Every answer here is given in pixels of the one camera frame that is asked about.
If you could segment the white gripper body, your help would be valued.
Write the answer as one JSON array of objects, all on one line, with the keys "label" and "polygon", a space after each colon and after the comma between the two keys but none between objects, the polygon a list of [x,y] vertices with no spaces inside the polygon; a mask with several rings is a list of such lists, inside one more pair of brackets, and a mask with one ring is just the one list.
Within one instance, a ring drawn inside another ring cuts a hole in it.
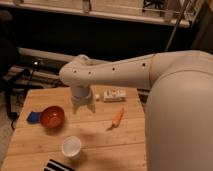
[{"label": "white gripper body", "polygon": [[72,86],[72,102],[75,106],[89,105],[93,101],[93,93],[90,86]]}]

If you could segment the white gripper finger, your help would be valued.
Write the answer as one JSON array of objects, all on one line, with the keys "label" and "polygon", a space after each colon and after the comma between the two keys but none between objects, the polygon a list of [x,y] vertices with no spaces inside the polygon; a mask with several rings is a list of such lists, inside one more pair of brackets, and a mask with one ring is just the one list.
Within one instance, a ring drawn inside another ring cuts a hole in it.
[{"label": "white gripper finger", "polygon": [[79,108],[80,108],[79,105],[73,105],[73,114],[77,114]]},{"label": "white gripper finger", "polygon": [[96,112],[95,104],[88,104],[87,107],[92,113]]}]

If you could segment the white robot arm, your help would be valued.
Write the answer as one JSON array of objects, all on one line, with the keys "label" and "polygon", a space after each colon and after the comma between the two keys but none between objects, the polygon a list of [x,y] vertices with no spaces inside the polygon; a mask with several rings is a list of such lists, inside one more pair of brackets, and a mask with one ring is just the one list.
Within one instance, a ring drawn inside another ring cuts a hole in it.
[{"label": "white robot arm", "polygon": [[92,97],[92,85],[147,89],[148,171],[213,171],[213,54],[163,52],[99,65],[78,56],[59,76],[74,104]]}]

